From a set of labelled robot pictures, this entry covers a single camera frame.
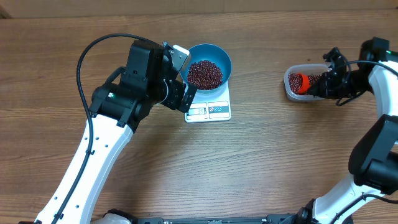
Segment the red scoop with blue handle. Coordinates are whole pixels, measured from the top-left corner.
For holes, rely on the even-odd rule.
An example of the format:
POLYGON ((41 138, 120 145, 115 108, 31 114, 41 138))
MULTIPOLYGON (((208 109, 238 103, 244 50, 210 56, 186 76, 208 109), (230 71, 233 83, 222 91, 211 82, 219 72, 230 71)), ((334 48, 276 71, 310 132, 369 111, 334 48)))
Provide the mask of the red scoop with blue handle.
POLYGON ((310 80, 307 75, 304 75, 302 73, 298 73, 297 76, 301 78, 302 82, 301 82, 301 86, 297 90, 296 94, 305 95, 307 93, 308 89, 310 88, 310 80))

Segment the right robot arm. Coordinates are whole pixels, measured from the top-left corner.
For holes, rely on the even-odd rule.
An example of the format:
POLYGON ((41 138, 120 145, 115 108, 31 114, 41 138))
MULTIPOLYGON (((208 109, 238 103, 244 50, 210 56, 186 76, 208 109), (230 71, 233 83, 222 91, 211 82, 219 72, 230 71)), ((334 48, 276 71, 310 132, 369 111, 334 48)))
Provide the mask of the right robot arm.
POLYGON ((284 223, 352 223, 352 215, 374 199, 387 199, 397 191, 397 52, 389 41, 373 37, 362 43, 354 62, 338 48, 323 55, 329 71, 312 85, 307 96, 336 101, 343 106, 370 92, 376 99, 378 119, 355 145, 349 157, 349 174, 327 194, 313 199, 284 223))

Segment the red adzuki beans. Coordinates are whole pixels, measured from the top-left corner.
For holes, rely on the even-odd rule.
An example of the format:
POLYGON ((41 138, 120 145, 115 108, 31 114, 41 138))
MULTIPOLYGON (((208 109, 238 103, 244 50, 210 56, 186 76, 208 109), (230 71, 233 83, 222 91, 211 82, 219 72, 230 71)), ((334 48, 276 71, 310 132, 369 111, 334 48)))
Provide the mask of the red adzuki beans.
POLYGON ((223 72, 220 67, 209 60, 201 60, 190 65, 187 74, 189 84, 199 90, 213 90, 223 84, 223 72))

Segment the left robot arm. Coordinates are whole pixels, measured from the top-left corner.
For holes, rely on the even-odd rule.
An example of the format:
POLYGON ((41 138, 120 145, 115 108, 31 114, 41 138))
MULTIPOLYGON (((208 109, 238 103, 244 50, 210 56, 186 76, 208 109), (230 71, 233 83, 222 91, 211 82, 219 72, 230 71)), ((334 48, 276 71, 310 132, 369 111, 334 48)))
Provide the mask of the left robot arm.
POLYGON ((179 45, 135 40, 117 68, 85 103, 86 128, 53 197, 34 223, 89 223, 98 196, 121 151, 152 107, 186 113, 196 86, 177 80, 191 55, 179 45))

